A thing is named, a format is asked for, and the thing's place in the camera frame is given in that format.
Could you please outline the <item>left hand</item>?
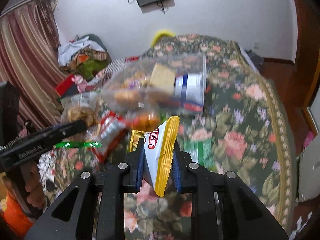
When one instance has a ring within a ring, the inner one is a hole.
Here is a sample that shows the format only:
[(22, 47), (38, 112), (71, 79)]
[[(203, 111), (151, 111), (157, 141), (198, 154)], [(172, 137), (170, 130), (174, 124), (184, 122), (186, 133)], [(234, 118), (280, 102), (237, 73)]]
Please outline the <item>left hand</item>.
[(29, 193), (27, 202), (36, 208), (43, 208), (46, 200), (40, 181), (40, 173), (37, 164), (34, 161), (30, 164), (30, 179), (25, 184), (25, 190)]

